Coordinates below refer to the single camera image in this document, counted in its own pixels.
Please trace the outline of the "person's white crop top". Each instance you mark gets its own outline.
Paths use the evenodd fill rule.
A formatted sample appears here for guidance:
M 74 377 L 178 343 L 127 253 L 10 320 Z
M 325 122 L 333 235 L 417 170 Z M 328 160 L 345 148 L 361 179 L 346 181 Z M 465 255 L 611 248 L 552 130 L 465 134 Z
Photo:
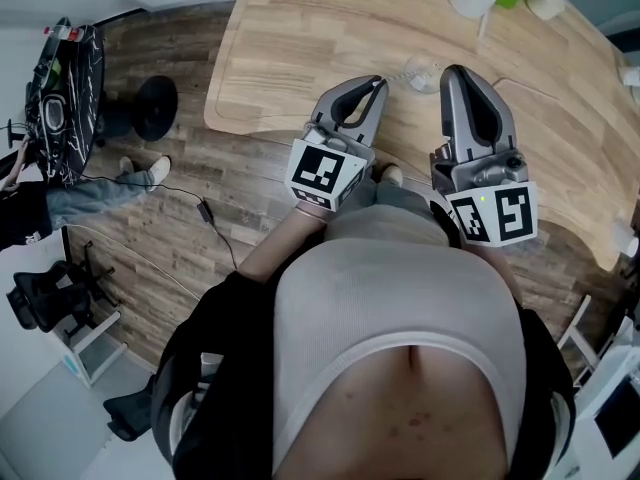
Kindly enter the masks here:
M 273 461 L 280 464 L 331 383 L 400 346 L 453 352 L 492 387 L 513 452 L 526 392 L 516 303 L 503 279 L 463 250 L 372 239 L 312 248 L 282 275 L 274 302 Z

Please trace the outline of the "black headset green accents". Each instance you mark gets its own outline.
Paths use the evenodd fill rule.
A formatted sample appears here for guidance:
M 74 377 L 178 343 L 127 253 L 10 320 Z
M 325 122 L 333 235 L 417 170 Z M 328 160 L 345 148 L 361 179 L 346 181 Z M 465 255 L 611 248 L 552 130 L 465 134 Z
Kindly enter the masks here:
M 59 89 L 62 83 L 62 65 L 58 60 L 58 50 L 60 42 L 47 45 L 43 48 L 42 54 L 33 72 L 32 85 L 38 90 Z

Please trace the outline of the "clear plastic stick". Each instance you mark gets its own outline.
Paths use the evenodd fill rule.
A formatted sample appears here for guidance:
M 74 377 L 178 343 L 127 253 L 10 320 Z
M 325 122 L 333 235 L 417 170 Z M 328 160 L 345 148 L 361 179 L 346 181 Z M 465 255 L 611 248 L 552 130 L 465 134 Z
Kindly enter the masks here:
M 375 78 L 372 81 L 372 85 L 376 87 L 383 83 L 390 84 L 391 82 L 399 82 L 399 81 L 406 81 L 412 87 L 417 86 L 418 91 L 420 91 L 428 83 L 428 79 L 425 77 L 425 75 L 422 72 L 409 71 L 399 75 L 393 75 L 391 77 Z

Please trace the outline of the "black marbled round table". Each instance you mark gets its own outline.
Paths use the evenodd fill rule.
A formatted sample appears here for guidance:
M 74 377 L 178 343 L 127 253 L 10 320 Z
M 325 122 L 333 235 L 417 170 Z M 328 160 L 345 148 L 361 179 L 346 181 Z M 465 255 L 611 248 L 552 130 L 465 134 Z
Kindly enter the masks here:
M 148 142 L 163 138 L 173 125 L 178 93 L 173 80 L 157 75 L 148 78 L 133 95 L 113 99 L 104 89 L 104 40 L 93 25 L 81 25 L 81 42 L 59 41 L 46 36 L 45 46 L 60 42 L 62 65 L 59 89 L 38 90 L 33 78 L 26 87 L 25 120 L 34 146 L 31 158 L 44 181 L 51 186 L 71 186 L 81 177 L 92 149 L 109 139 L 135 132 Z M 40 114 L 41 99 L 52 92 L 67 101 L 67 128 L 48 133 Z

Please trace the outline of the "person's black jacket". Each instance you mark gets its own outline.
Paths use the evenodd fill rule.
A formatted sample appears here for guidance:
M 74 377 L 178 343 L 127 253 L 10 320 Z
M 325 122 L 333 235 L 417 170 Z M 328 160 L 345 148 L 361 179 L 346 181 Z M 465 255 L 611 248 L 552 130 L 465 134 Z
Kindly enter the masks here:
M 209 289 L 161 357 L 151 427 L 175 480 L 268 480 L 325 389 L 366 356 L 426 344 L 472 361 L 497 389 L 509 431 L 508 480 L 542 480 L 565 455 L 576 422 L 571 374 L 536 312 L 515 301 L 472 298 L 443 312 L 421 310 L 410 330 L 401 309 L 358 310 L 303 294 L 293 362 L 274 348 L 281 278 L 258 284 L 238 273 Z

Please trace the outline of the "black office chair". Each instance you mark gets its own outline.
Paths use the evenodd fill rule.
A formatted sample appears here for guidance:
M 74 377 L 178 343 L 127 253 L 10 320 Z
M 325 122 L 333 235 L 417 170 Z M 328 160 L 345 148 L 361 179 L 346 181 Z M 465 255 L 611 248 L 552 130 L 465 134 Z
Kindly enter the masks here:
M 115 269 L 111 267 L 95 275 L 89 257 L 92 246 L 92 241 L 84 244 L 84 260 L 79 264 L 60 260 L 44 273 L 19 272 L 13 275 L 15 287 L 6 297 L 23 329 L 38 328 L 49 333 L 63 319 L 71 316 L 76 326 L 64 331 L 70 339 L 84 327 L 97 327 L 90 309 L 91 302 L 105 300 L 113 309 L 121 305 L 120 300 L 115 302 L 98 284 Z

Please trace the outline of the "person's left forearm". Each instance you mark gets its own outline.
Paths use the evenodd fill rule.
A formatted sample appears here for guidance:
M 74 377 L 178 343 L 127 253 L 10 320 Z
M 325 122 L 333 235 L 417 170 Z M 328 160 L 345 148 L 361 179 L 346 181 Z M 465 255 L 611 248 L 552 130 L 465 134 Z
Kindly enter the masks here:
M 326 227 L 332 215 L 330 210 L 299 202 L 244 259 L 237 272 L 253 281 L 266 283 L 311 235 Z

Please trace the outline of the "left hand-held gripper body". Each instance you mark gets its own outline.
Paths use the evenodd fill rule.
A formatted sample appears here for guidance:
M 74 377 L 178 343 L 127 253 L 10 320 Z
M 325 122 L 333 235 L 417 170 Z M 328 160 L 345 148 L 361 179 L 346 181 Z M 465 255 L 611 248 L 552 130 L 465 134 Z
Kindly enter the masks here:
M 375 160 L 374 125 L 309 122 L 293 142 L 284 184 L 294 198 L 336 212 Z

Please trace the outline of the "white open cabinet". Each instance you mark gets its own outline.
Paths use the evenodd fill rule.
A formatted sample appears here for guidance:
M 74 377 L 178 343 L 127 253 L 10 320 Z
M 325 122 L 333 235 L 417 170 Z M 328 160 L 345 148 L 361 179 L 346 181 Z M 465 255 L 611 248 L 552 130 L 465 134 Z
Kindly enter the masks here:
M 108 334 L 120 316 L 121 313 L 115 311 L 99 324 L 82 326 L 75 334 L 71 334 L 75 320 L 68 316 L 48 334 L 61 362 L 87 388 L 91 388 L 128 349 L 126 343 Z

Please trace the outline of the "small white cup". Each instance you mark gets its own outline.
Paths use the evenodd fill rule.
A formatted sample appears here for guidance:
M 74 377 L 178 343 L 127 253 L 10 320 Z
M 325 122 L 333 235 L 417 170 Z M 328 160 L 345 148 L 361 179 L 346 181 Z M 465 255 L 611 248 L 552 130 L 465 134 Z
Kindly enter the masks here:
M 565 0 L 525 0 L 529 10 L 544 21 L 551 20 L 562 13 L 565 8 Z

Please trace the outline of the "white machine dark screen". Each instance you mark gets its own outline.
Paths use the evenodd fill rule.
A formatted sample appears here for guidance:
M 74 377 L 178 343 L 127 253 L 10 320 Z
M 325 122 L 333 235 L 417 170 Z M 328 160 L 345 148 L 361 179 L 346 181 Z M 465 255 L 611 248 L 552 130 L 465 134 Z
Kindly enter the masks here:
M 576 398 L 584 480 L 629 480 L 640 466 L 640 329 L 626 317 Z

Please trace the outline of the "person's grey trousers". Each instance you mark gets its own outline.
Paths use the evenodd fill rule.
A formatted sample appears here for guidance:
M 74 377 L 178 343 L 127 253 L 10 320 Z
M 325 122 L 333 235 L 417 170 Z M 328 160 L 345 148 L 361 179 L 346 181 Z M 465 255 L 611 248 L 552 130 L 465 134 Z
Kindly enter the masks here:
M 423 196 L 390 181 L 361 182 L 328 224 L 324 239 L 372 239 L 448 247 Z

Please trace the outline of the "clear glass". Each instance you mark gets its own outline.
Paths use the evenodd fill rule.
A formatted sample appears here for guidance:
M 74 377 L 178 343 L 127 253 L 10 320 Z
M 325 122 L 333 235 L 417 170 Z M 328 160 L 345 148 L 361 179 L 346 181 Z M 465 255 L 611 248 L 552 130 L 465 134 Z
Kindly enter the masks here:
M 422 94 L 436 94 L 440 88 L 443 63 L 433 57 L 415 55 L 404 66 L 405 80 L 409 88 Z

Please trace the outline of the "red-capped plastic bottle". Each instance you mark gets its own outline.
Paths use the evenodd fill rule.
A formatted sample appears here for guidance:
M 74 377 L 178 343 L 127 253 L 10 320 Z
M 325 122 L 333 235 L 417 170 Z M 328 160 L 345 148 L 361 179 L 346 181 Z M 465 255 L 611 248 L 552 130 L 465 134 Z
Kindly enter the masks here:
M 46 27 L 44 34 L 55 40 L 78 43 L 83 40 L 85 32 L 82 28 L 72 27 L 70 25 L 55 25 L 53 27 Z

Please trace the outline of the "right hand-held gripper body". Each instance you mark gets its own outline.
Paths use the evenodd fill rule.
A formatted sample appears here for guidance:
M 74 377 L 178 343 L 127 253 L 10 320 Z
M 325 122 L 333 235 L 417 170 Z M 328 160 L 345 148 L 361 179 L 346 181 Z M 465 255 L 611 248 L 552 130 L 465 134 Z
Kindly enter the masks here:
M 448 202 L 465 240 L 501 247 L 537 236 L 537 186 L 509 135 L 479 158 L 454 158 L 453 139 L 430 155 L 433 188 Z

